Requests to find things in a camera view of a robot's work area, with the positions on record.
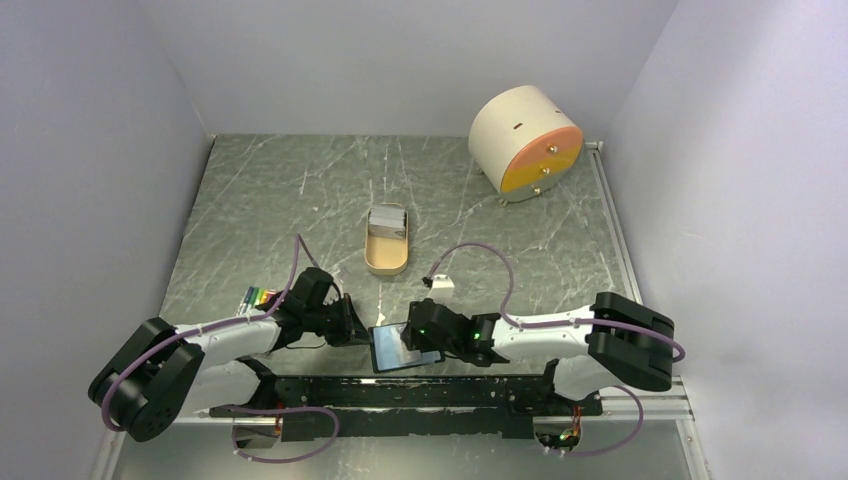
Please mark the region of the black leather card holder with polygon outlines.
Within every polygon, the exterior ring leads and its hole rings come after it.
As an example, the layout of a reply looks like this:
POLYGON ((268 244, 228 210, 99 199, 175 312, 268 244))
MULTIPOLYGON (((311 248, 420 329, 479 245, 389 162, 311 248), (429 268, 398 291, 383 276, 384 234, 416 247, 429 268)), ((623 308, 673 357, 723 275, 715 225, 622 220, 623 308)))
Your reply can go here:
POLYGON ((375 373, 387 373, 442 363, 446 360, 443 352, 421 352, 410 350, 401 339, 403 324, 387 324, 372 327, 370 346, 372 368, 375 373))

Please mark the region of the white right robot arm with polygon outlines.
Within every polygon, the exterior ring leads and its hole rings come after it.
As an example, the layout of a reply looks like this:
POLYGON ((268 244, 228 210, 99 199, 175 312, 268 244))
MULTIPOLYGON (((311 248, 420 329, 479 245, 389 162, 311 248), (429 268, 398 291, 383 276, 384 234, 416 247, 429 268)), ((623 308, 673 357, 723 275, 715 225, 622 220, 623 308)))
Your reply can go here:
POLYGON ((429 352, 477 367, 544 358, 552 379, 539 391, 550 413, 612 386, 665 392, 684 356, 667 316, 612 292, 575 310, 530 316, 500 313, 467 317, 431 298, 414 302, 392 342, 399 358, 429 352))

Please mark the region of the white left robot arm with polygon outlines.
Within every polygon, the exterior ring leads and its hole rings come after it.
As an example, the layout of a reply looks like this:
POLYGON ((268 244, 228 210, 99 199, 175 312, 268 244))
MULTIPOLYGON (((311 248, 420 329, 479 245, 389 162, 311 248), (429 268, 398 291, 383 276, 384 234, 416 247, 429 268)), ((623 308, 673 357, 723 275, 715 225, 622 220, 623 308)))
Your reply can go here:
POLYGON ((292 286, 240 316, 197 325, 143 322, 88 387, 104 424, 138 442, 161 434, 181 414, 244 408, 261 416, 288 406, 277 376, 257 355, 282 350, 306 333, 331 347, 371 337, 349 294, 328 272, 309 267, 292 286))

